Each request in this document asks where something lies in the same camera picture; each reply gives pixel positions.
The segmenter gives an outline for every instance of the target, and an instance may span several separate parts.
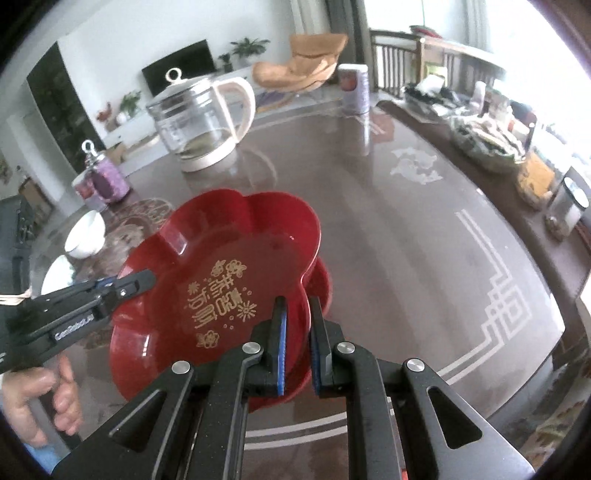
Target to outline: teapot lid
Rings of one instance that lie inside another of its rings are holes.
[[[185,92],[189,89],[192,90],[194,93],[202,93],[211,87],[209,75],[195,77],[192,79],[184,79],[182,78],[182,75],[183,72],[178,67],[172,68],[169,71],[167,71],[164,77],[168,80],[170,85],[167,86],[158,95],[156,95],[154,99],[146,105],[146,107],[149,108],[154,105],[157,105],[163,100],[171,98],[172,96]]]

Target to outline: gold flower pattern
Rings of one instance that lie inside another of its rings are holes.
[[[189,291],[189,295],[195,295],[197,292],[199,292],[199,283],[194,281],[189,284],[187,289]]]
[[[244,265],[240,260],[232,260],[226,265],[226,271],[230,275],[236,275],[238,278],[242,278],[242,273],[245,270],[246,265]]]
[[[207,333],[197,334],[197,346],[205,348],[214,348],[219,342],[220,336],[213,330],[208,330]]]
[[[248,300],[246,303],[241,303],[238,305],[238,315],[237,317],[242,319],[245,322],[247,319],[253,318],[256,315],[256,303],[251,303]]]
[[[212,277],[219,277],[219,276],[220,276],[220,275],[223,273],[223,265],[224,265],[224,263],[226,263],[226,261],[225,261],[225,260],[218,260],[218,261],[216,262],[216,264],[215,264],[215,265],[213,266],[213,268],[212,268],[212,273],[211,273],[211,276],[212,276]]]

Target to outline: kettle handle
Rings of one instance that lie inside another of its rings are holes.
[[[252,90],[250,83],[241,77],[235,77],[228,80],[214,81],[212,83],[213,91],[216,93],[217,99],[219,100],[222,112],[226,117],[226,122],[230,126],[230,131],[236,143],[244,138],[248,129],[252,125],[252,121],[255,118],[255,92]],[[242,104],[244,106],[242,110],[242,122],[238,127],[238,130],[234,130],[234,124],[228,111],[228,104],[223,98],[224,93],[236,92],[240,94],[242,98]]]

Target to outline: jar lid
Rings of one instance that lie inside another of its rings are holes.
[[[356,72],[366,73],[368,66],[365,63],[341,63],[337,68],[338,71],[355,70]]]
[[[183,72],[177,67],[167,71],[164,77],[168,80],[170,85],[158,95],[156,95],[153,100],[146,105],[146,108],[158,105],[163,100],[178,95],[179,93],[186,92],[187,90],[192,90],[193,93],[205,92],[212,85],[211,81],[209,80],[209,75],[195,77],[192,79],[184,79],[182,75]]]
[[[589,199],[587,198],[587,194],[583,191],[581,187],[579,187],[575,181],[569,177],[565,177],[564,186],[566,187],[566,193],[574,200],[575,204],[581,210],[585,210],[589,207]]]
[[[95,144],[92,140],[84,140],[82,142],[82,151],[86,154],[84,163],[88,168],[93,167],[105,158],[104,154],[96,151]]]

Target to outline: red flower-shaped plate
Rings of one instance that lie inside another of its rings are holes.
[[[150,291],[113,314],[110,365],[128,400],[177,360],[202,364],[248,341],[253,325],[287,298],[285,396],[252,399],[251,408],[287,401],[309,380],[310,307],[305,286],[326,308],[330,280],[317,267],[320,223],[287,193],[213,190],[179,207],[127,259],[120,277],[149,268]]]

